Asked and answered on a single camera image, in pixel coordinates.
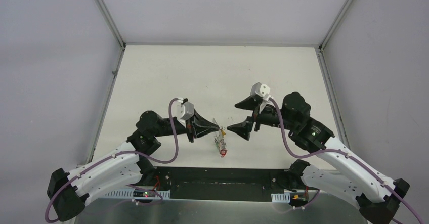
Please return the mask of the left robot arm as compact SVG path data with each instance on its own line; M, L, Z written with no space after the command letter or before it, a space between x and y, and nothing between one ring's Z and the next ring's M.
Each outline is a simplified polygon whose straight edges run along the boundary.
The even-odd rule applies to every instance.
M186 112L181 118L162 118L154 111L145 111L136 127L125 142L99 160L69 172L62 168L52 172L46 222L73 219L93 201L117 188L136 183L150 185L155 161L151 154L161 146L157 137L186 135L192 142L220 129L196 111Z

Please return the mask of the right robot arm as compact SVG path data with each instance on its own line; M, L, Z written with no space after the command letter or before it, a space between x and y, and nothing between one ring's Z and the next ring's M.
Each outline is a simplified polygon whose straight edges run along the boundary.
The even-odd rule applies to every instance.
M303 185L330 193L357 208L370 223L390 223L394 220L409 184L376 170L353 153L333 131L310 116L311 106L298 92L287 94L281 105L270 95L253 93L235 104L250 110L242 123L228 130L248 140L261 125L281 130L283 141L292 140L307 155L296 155L287 171L287 182L295 188ZM339 171L339 175L324 172L306 161L316 156Z

